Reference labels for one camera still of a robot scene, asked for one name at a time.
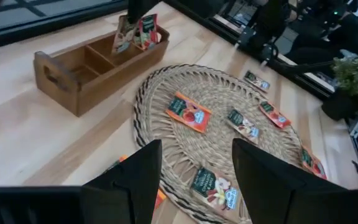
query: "wooden box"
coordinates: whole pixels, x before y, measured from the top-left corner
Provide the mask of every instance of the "wooden box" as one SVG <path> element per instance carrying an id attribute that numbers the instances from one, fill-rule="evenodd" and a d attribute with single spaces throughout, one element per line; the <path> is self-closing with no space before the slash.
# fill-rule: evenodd
<path id="1" fill-rule="evenodd" d="M 58 54 L 36 52 L 37 87 L 81 116 L 162 59 L 169 33 L 161 27 L 157 32 L 160 42 L 148 50 L 131 43 L 127 50 L 112 54 L 113 32 Z"/>

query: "packet label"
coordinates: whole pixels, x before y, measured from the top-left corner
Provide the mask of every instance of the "packet label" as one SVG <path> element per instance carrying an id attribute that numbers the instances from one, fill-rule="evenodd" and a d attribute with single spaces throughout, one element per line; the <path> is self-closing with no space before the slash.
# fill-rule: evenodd
<path id="1" fill-rule="evenodd" d="M 270 83 L 266 82 L 265 80 L 259 78 L 252 72 L 248 71 L 246 75 L 244 76 L 244 80 L 253 84 L 253 86 L 256 86 L 258 89 L 268 92 L 270 88 Z"/>
<path id="2" fill-rule="evenodd" d="M 238 110 L 233 109 L 227 116 L 227 123 L 246 137 L 250 142 L 258 145 L 259 128 L 245 118 Z"/>
<path id="3" fill-rule="evenodd" d="M 279 128 L 285 128 L 291 124 L 291 121 L 282 115 L 272 104 L 268 101 L 263 101 L 259 105 L 259 109 L 266 115 L 270 120 L 273 121 Z"/>
<path id="4" fill-rule="evenodd" d="M 193 179 L 191 191 L 194 197 L 216 213 L 234 223 L 239 222 L 241 192 L 222 173 L 206 167 L 199 168 Z"/>
<path id="5" fill-rule="evenodd" d="M 201 133 L 205 132 L 211 111 L 198 105 L 193 100 L 176 92 L 165 112 L 173 119 L 184 123 Z"/>

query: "box handle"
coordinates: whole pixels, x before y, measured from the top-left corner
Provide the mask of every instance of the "box handle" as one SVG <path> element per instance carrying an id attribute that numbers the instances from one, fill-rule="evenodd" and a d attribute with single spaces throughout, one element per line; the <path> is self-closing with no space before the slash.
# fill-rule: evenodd
<path id="1" fill-rule="evenodd" d="M 75 76 L 71 74 L 63 65 L 60 64 L 54 58 L 43 52 L 35 53 L 35 61 L 40 66 L 39 72 L 41 75 L 45 75 L 47 80 L 54 83 L 59 89 L 70 92 L 70 90 L 79 91 L 81 88 L 80 83 L 76 80 Z"/>

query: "wooden table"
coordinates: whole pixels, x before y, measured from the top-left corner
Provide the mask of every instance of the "wooden table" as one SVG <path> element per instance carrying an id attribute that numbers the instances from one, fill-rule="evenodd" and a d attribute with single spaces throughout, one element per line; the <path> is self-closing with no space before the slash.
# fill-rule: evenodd
<path id="1" fill-rule="evenodd" d="M 318 99 L 269 68 L 259 70 L 252 58 L 174 8 L 160 3 L 149 13 L 156 12 L 158 23 L 171 34 L 163 60 L 80 118 L 37 89 L 34 52 L 54 53 L 111 32 L 125 12 L 0 48 L 0 185 L 78 185 L 96 177 L 136 149 L 132 102 L 142 80 L 160 67 L 196 63 L 238 78 L 251 70 L 270 82 L 267 97 L 292 120 L 329 180 L 358 188 L 351 163 L 357 158 L 347 127 L 329 119 Z M 194 223 L 169 200 L 153 222 Z"/>

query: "woven placemat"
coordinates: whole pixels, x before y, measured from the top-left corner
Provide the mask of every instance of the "woven placemat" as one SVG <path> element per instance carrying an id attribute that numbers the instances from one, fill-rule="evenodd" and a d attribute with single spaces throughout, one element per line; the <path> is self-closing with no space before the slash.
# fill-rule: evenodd
<path id="1" fill-rule="evenodd" d="M 165 113 L 176 91 L 210 109 L 205 134 L 181 124 Z M 196 170 L 210 165 L 230 179 L 236 176 L 231 159 L 233 138 L 241 138 L 226 124 L 233 106 L 262 132 L 261 149 L 300 166 L 300 140 L 291 126 L 281 130 L 258 108 L 264 95 L 249 83 L 199 65 L 177 65 L 154 71 L 140 86 L 135 99 L 134 132 L 143 147 L 153 139 L 163 143 L 160 186 L 170 200 L 199 223 L 229 223 L 190 194 Z M 251 223 L 241 203 L 240 223 Z"/>

